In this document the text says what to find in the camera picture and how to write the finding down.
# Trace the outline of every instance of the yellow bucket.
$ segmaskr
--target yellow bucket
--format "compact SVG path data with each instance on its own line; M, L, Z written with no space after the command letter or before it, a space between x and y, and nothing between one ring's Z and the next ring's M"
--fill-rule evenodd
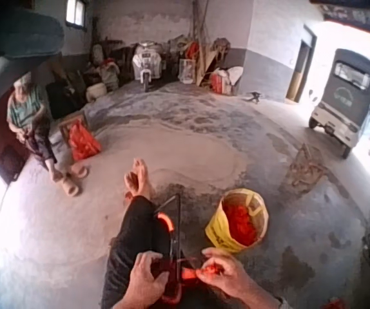
M231 237L223 205L245 205L248 208L258 234L257 240L252 245L247 247ZM268 228L268 219L268 211L261 195L248 189L235 189L228 191L222 197L216 213L205 228L205 233L217 248L236 253L255 246L264 238Z

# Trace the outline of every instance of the motorcycle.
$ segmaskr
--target motorcycle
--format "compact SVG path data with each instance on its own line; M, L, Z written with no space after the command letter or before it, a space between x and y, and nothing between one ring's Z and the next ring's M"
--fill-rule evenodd
M133 56L133 70L135 80L140 80L144 85L144 91L149 91L153 79L159 79L162 75L162 47L155 42L140 42Z

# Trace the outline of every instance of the wheel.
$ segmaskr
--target wheel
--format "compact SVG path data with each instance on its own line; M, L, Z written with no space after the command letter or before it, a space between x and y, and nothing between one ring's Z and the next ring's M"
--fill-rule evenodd
M344 149L344 152L342 153L342 158L343 159L348 158L348 156L350 155L351 150L352 150L352 148L346 146L346 148Z
M309 119L308 126L310 129L315 129L318 125L318 121L316 121L313 117Z
M144 74L144 91L149 91L149 73Z

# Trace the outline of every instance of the woman's hand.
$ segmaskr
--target woman's hand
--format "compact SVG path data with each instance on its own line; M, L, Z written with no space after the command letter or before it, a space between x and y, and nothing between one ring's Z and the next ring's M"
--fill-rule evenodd
M197 270L197 277L208 285L215 286L229 296L238 298L250 308L278 308L280 302L263 290L252 280L241 262L229 252L217 248L207 248L202 253L208 258L202 266L220 265L224 271L221 274L209 274Z
M161 298L169 272L161 273L157 279L151 273L152 262L161 258L162 254L152 251L137 255L128 289L116 308L147 308Z

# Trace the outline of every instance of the bare foot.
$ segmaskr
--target bare foot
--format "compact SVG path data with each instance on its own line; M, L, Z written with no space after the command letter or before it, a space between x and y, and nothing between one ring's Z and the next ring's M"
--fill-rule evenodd
M59 172L58 170L54 170L52 171L52 173L50 173L50 179L53 182L58 182L62 178L63 178L63 174Z
M128 192L125 200L131 201L135 196L143 196L150 200L153 192L148 176L148 167L142 159L134 159L133 171L125 174L124 181Z

